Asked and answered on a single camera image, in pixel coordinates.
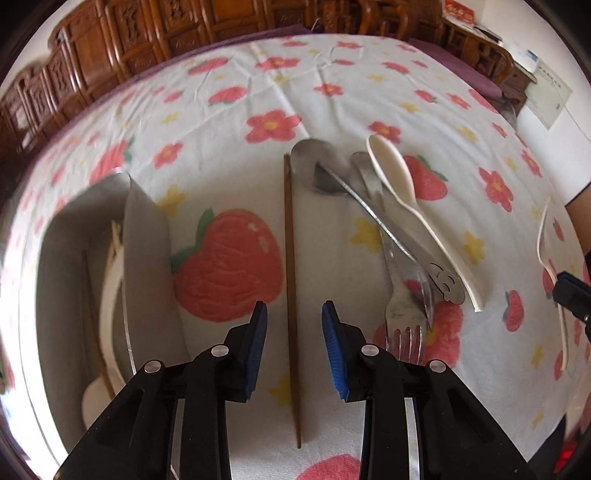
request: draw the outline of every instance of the fork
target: fork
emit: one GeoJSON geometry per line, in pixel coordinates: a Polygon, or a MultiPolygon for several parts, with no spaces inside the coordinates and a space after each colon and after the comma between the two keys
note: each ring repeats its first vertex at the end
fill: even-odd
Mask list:
{"type": "MultiPolygon", "coordinates": [[[[382,183],[374,172],[369,154],[356,152],[351,155],[351,162],[357,167],[369,198],[383,210],[382,183]]],[[[382,229],[379,229],[379,234],[386,269],[392,284],[392,295],[385,309],[386,350],[400,361],[421,365],[427,334],[427,315],[417,308],[412,294],[398,273],[397,257],[401,255],[397,255],[394,243],[382,229]]]]}

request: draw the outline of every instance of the wooden chopstick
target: wooden chopstick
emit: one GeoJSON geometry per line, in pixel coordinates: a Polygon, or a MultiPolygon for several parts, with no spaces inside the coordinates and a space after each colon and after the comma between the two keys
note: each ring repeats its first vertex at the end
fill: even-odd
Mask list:
{"type": "Polygon", "coordinates": [[[291,194],[290,156],[283,157],[283,192],[285,212],[285,282],[287,287],[287,338],[290,356],[291,412],[295,424],[295,444],[301,448],[300,367],[297,341],[296,252],[294,246],[294,212],[291,194]]]}

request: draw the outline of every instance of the tablecloth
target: tablecloth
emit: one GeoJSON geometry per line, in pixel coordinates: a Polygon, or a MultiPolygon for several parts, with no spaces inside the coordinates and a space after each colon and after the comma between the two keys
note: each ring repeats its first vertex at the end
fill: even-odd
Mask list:
{"type": "MultiPolygon", "coordinates": [[[[192,355],[223,341],[255,300],[268,303],[257,389],[249,403],[227,405],[233,478],[356,478],[363,405],[341,402],[333,388],[320,309],[332,299],[343,321],[381,341],[390,291],[378,230],[354,201],[294,187],[304,442],[295,450],[282,162],[303,138],[350,155],[373,133],[405,155],[421,207],[486,294],[481,313],[469,300],[437,304],[427,356],[452,366],[530,458],[590,355],[568,313],[571,359],[560,372],[557,310],[535,252],[548,197],[554,266],[583,278],[580,245],[550,179],[503,117],[443,66],[389,38],[299,36],[182,59],[85,112],[52,143],[19,205],[2,272],[0,332],[14,382],[26,380],[30,398],[5,405],[30,401],[35,415],[46,408],[34,308],[44,229],[69,199],[123,167],[170,219],[192,355]]],[[[55,434],[43,433],[49,443],[55,434]]],[[[40,438],[30,437],[19,441],[40,438]]],[[[58,463],[64,455],[53,452],[58,463]]]]}

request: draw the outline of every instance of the white plastic spoon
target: white plastic spoon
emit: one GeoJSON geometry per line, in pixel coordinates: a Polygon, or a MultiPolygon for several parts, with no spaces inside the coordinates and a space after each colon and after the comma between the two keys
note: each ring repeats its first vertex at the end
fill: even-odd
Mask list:
{"type": "MultiPolygon", "coordinates": [[[[552,280],[552,285],[556,285],[558,282],[558,276],[554,267],[550,264],[550,259],[548,257],[548,253],[546,253],[546,241],[544,237],[544,231],[546,227],[546,217],[548,216],[548,208],[550,207],[550,198],[546,200],[546,206],[544,207],[544,212],[542,213],[542,220],[540,221],[540,229],[538,230],[538,245],[537,245],[537,252],[538,252],[538,260],[540,261],[540,265],[545,268],[550,275],[552,280]]],[[[562,337],[562,366],[561,371],[564,372],[566,369],[566,365],[569,363],[569,339],[566,332],[566,319],[564,318],[564,307],[559,303],[558,304],[558,320],[560,321],[560,336],[562,337]]]]}
{"type": "Polygon", "coordinates": [[[474,310],[481,312],[484,308],[485,300],[480,292],[476,278],[455,247],[429,223],[421,207],[419,207],[414,193],[413,178],[398,149],[391,142],[379,135],[370,135],[366,144],[375,172],[378,174],[380,180],[382,180],[382,183],[394,195],[398,203],[415,215],[429,231],[451,262],[453,268],[455,268],[457,274],[463,280],[464,286],[474,305],[474,310]]]}

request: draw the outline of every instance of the stainless steel spoon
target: stainless steel spoon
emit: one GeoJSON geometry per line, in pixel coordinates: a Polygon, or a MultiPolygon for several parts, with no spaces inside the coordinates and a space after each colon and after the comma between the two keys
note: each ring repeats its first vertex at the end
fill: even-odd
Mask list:
{"type": "Polygon", "coordinates": [[[304,186],[318,193],[351,195],[373,217],[410,260],[423,267],[445,300],[462,304],[466,295],[464,285],[452,268],[436,261],[421,245],[402,231],[384,211],[363,198],[346,180],[350,167],[328,142],[309,138],[291,149],[294,177],[304,186]]]}

